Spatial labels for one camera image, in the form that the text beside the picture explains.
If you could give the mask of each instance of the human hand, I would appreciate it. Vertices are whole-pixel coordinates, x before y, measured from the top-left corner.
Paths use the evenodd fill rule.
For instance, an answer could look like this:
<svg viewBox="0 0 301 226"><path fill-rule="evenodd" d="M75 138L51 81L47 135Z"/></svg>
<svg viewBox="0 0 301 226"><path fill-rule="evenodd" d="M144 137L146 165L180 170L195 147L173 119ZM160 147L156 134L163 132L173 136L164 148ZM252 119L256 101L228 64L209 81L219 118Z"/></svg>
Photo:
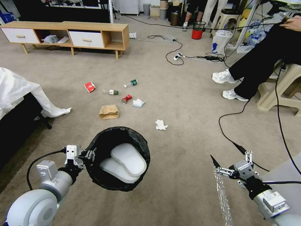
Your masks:
<svg viewBox="0 0 301 226"><path fill-rule="evenodd" d="M293 18L288 19L284 22L284 24L280 24L280 27L284 27L286 29L300 31L301 32L301 17L294 16Z"/></svg>

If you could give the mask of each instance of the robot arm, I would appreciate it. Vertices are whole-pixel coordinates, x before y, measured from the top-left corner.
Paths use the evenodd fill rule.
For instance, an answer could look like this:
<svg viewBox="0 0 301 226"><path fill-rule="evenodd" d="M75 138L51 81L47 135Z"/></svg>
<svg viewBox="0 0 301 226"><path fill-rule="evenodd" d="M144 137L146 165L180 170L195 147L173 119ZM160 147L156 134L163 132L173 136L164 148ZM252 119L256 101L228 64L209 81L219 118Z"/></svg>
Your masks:
<svg viewBox="0 0 301 226"><path fill-rule="evenodd" d="M94 151L86 151L84 158L94 158ZM67 145L65 166L57 169L54 161L44 160L37 165L41 177L40 188L21 195L10 207L8 226L48 226L64 201L69 187L83 170L79 158L85 151L78 145Z"/></svg>
<svg viewBox="0 0 301 226"><path fill-rule="evenodd" d="M228 169L221 167L211 156L216 172L237 180L238 185L249 191L249 197L257 204L265 219L274 221L273 226L297 226L301 216L283 214L291 207L286 199L269 185L262 183L260 175L253 170L252 152L245 152L245 159L235 163Z"/></svg>

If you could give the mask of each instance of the black pants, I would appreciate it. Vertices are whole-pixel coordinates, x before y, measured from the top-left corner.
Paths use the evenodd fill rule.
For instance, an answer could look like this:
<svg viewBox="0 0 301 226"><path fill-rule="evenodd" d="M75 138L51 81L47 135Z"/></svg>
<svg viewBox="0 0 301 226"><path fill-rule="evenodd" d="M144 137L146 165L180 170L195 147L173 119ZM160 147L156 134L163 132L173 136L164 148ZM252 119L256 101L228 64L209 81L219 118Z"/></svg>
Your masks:
<svg viewBox="0 0 301 226"><path fill-rule="evenodd" d="M194 13L198 8L199 12L204 12L207 5L207 0L191 0L191 3L187 7L187 12Z"/></svg>
<svg viewBox="0 0 301 226"><path fill-rule="evenodd" d="M301 65L301 32L274 25L264 40L237 61L229 71L232 77L240 79L241 84L234 91L239 96L251 99L258 86L273 73L274 65L284 58L284 63Z"/></svg>

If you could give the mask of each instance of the plastic bottle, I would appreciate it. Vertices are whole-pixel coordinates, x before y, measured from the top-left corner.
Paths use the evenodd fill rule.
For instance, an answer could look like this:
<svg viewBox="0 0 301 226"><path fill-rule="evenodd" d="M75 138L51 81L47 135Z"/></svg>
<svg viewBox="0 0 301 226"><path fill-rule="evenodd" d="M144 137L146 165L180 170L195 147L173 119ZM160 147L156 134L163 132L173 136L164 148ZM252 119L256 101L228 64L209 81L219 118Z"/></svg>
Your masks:
<svg viewBox="0 0 301 226"><path fill-rule="evenodd" d="M125 88L127 88L128 86L134 86L137 85L138 81L136 79L131 80L129 83L123 85Z"/></svg>
<svg viewBox="0 0 301 226"><path fill-rule="evenodd" d="M111 95L118 95L119 92L117 90L113 90L113 89L103 89L103 93L108 93Z"/></svg>

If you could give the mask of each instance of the white foam insert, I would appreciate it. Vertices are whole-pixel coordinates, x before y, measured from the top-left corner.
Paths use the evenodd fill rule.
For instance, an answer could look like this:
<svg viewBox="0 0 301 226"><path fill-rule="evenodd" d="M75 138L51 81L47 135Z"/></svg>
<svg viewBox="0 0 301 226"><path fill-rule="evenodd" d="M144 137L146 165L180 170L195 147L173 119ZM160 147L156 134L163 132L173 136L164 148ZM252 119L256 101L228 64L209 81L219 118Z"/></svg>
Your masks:
<svg viewBox="0 0 301 226"><path fill-rule="evenodd" d="M144 158L129 143L123 143L114 147L111 151L111 156L122 164L131 176L139 176L146 170Z"/></svg>
<svg viewBox="0 0 301 226"><path fill-rule="evenodd" d="M131 176L119 162L115 161L113 158L106 158L99 164L107 173L117 177L119 180L133 184L135 183L140 176Z"/></svg>

